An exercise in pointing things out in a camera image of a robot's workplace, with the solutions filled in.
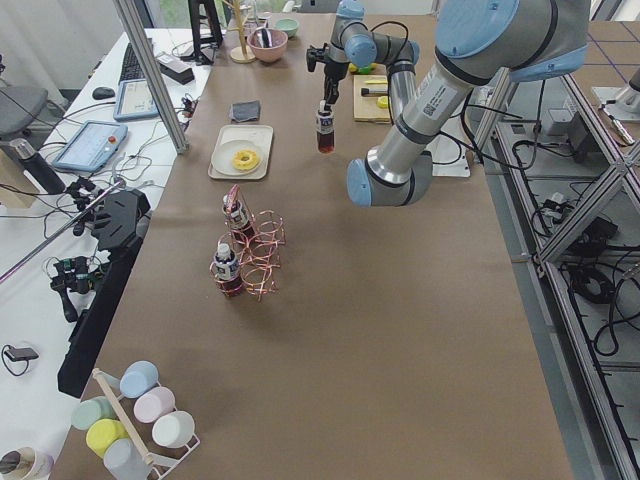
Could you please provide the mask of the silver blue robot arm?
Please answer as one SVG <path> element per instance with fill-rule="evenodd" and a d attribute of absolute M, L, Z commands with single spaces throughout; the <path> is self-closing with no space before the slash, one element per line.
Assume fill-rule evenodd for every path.
<path fill-rule="evenodd" d="M 432 180 L 427 145 L 456 108 L 501 68 L 512 81 L 544 80 L 582 66 L 587 51 L 587 1 L 448 1 L 435 29 L 435 63 L 415 79 L 419 48 L 411 40 L 375 33 L 358 1 L 342 1 L 329 43 L 307 52 L 324 63 L 327 106 L 338 98 L 348 66 L 387 69 L 393 126 L 363 159 L 350 162 L 347 190 L 361 207 L 404 206 L 422 198 Z"/>

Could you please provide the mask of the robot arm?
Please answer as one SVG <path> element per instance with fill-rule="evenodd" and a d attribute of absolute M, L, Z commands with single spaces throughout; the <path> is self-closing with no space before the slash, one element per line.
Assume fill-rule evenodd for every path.
<path fill-rule="evenodd" d="M 592 87 L 599 102 L 599 110 L 609 120 L 623 146 L 632 146 L 636 140 L 626 129 L 626 123 L 639 123 L 639 71 L 620 88 Z"/>

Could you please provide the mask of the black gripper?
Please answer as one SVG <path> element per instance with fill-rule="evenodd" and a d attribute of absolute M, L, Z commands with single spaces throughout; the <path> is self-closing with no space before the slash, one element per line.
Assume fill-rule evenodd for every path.
<path fill-rule="evenodd" d="M 341 79 L 326 75 L 324 77 L 324 101 L 326 106 L 333 106 L 339 98 L 339 84 Z"/>

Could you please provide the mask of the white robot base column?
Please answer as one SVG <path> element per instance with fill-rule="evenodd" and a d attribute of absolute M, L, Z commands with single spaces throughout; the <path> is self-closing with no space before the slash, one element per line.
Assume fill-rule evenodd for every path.
<path fill-rule="evenodd" d="M 488 106 L 493 96 L 495 82 L 475 88 L 471 94 L 469 106 L 465 113 L 465 120 L 469 130 L 475 134 L 480 121 L 485 113 L 482 106 Z M 442 131 L 466 144 L 471 144 L 467 138 L 461 123 L 463 102 L 454 110 L 450 119 L 442 127 Z M 460 177 L 471 176 L 471 167 L 468 149 L 446 136 L 438 136 L 427 149 L 431 152 L 433 160 L 433 175 L 435 177 Z"/>

